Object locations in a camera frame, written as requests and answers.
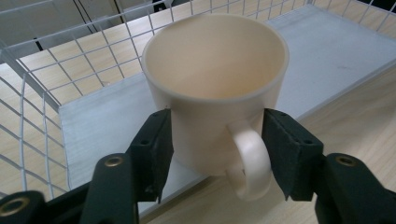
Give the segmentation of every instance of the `white mug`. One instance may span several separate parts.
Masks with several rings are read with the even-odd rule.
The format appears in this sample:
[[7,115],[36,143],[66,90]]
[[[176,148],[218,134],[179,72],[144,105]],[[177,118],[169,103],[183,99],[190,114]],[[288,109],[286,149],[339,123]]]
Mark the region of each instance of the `white mug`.
[[158,109],[171,108],[178,161],[204,175],[227,175],[239,198],[269,189],[261,138],[289,62],[283,38],[242,16],[193,16],[147,43],[142,67]]

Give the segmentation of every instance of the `white wire basket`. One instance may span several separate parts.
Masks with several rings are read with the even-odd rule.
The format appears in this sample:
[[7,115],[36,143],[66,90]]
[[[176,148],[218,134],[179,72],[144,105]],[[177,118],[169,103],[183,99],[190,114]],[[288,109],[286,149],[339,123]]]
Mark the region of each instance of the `white wire basket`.
[[[392,12],[396,4],[383,9],[372,6],[374,1],[190,0],[172,6],[162,0],[126,7],[114,0],[112,13],[96,17],[84,1],[74,1],[75,7],[68,2],[0,3],[0,198],[34,189],[51,200],[76,187],[69,182],[60,108],[141,74],[146,43],[174,21],[202,13],[231,13],[271,22],[310,6],[389,41],[396,38]],[[67,10],[79,12],[78,22],[72,22]],[[395,58],[383,64],[390,67],[394,62]]]

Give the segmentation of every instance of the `mug rim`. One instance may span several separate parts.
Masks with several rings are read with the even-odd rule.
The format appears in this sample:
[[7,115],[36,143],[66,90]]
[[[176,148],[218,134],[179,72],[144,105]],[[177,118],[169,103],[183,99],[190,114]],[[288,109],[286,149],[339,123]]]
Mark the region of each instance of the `mug rim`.
[[203,17],[203,16],[223,16],[223,17],[235,17],[235,18],[239,18],[239,19],[243,19],[246,21],[250,21],[250,22],[256,22],[258,23],[260,26],[265,27],[266,29],[269,29],[276,37],[278,37],[281,46],[283,47],[284,50],[284,62],[282,63],[281,68],[279,69],[278,73],[276,74],[276,76],[266,85],[261,86],[260,88],[258,88],[255,91],[251,91],[248,92],[246,94],[243,95],[239,95],[239,96],[235,96],[235,97],[229,97],[229,98],[219,98],[219,99],[208,99],[208,98],[199,98],[199,97],[192,97],[186,94],[182,94],[179,93],[177,91],[173,91],[169,88],[167,88],[166,86],[164,86],[160,81],[156,80],[156,78],[154,78],[154,76],[149,72],[147,65],[146,65],[146,61],[147,61],[147,50],[149,48],[150,43],[156,39],[158,37],[158,35],[161,33],[162,30],[160,30],[156,35],[154,35],[146,44],[146,46],[143,49],[143,53],[142,53],[142,70],[143,73],[145,75],[146,78],[149,79],[149,81],[151,83],[153,83],[157,88],[161,89],[162,91],[165,91],[167,94],[171,95],[172,97],[178,98],[178,99],[182,99],[182,100],[186,100],[189,102],[195,102],[195,103],[205,103],[205,104],[228,104],[228,103],[235,103],[235,102],[243,102],[246,99],[251,99],[251,98],[255,98],[261,94],[263,94],[266,91],[269,91],[272,86],[274,86],[278,81],[281,81],[280,79],[283,78],[283,76],[286,73],[286,70],[288,68],[289,65],[289,48],[288,45],[286,44],[285,39],[278,33],[277,30],[275,30],[273,27],[269,26],[268,24],[265,24],[264,22],[260,22],[260,21],[256,21],[253,20],[251,18],[248,17],[244,17],[244,16],[240,16],[240,15],[234,15],[234,14],[227,14],[227,13],[212,13],[212,14],[197,14],[197,15],[193,15],[191,17],[188,17],[186,19],[182,19],[180,21],[175,21],[171,24],[169,24],[168,26],[164,27],[164,29],[168,28],[171,25],[174,24],[178,24],[180,22],[186,21],[186,20],[193,20],[195,17]]

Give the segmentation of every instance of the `metal grid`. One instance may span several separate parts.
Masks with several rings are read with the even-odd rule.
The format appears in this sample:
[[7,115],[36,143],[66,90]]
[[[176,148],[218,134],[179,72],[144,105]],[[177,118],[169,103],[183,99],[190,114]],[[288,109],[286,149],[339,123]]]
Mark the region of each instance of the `metal grid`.
[[[35,36],[12,45],[0,42],[0,59],[5,62],[0,64],[0,197],[36,189],[49,200],[70,190],[59,107],[142,72],[140,57],[147,41],[174,21],[202,13],[232,13],[268,21],[312,4],[396,38],[396,15],[391,12],[396,4],[387,11],[372,7],[374,1],[366,5],[355,0],[190,0],[150,13],[154,6],[164,3],[160,1],[129,10],[119,8],[120,13],[77,26],[67,24],[60,1],[31,2],[20,6],[18,1],[10,0],[0,12],[2,23],[8,15],[18,16],[22,18],[21,29]],[[40,34],[28,16],[29,10],[38,7],[53,10],[62,28]],[[146,10],[147,16],[128,20],[141,10]],[[119,18],[127,22],[103,26]],[[81,36],[90,27],[97,32]],[[8,34],[17,36],[19,29],[9,30]],[[65,41],[54,46],[53,39]],[[18,50],[37,43],[41,51],[16,56]]]

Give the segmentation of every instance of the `ceramic mug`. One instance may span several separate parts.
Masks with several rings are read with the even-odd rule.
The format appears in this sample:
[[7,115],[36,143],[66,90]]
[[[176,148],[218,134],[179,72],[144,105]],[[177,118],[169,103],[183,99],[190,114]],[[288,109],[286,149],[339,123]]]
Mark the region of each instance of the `ceramic mug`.
[[227,175],[239,198],[263,196],[271,164],[261,138],[289,62],[282,37],[242,16],[193,16],[150,39],[142,67],[158,109],[171,108],[178,161]]

